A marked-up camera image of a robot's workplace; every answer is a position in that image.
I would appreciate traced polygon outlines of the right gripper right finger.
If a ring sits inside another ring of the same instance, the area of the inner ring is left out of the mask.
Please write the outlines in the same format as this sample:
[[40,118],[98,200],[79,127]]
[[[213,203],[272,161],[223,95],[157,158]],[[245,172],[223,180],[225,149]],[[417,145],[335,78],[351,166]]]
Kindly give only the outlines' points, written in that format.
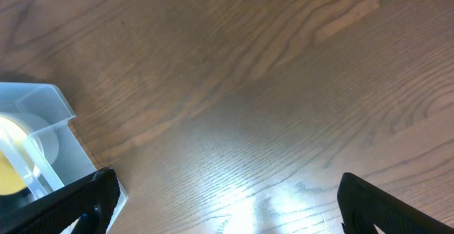
[[337,201],[345,234],[453,234],[453,228],[391,196],[353,173],[343,174]]

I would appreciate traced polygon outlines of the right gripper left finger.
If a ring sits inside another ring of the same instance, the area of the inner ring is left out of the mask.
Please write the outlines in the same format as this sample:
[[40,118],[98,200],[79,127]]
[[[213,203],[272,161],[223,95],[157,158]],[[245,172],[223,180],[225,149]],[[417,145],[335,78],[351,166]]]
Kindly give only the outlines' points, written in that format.
[[104,234],[120,196],[116,173],[103,168],[22,208],[1,215],[2,233]]

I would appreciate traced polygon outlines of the yellow small bowl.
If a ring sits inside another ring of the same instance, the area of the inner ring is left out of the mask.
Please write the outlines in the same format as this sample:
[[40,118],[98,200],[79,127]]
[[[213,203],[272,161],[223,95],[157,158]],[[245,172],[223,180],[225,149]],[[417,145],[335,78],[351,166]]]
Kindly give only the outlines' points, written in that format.
[[[18,150],[25,163],[33,170],[35,177],[39,177],[40,170],[35,166],[28,153],[25,151],[23,142],[28,137],[27,133],[17,122],[6,116],[1,116],[1,130],[12,140],[12,145]],[[27,187],[22,177],[16,172],[6,156],[1,152],[1,195],[12,195]]]

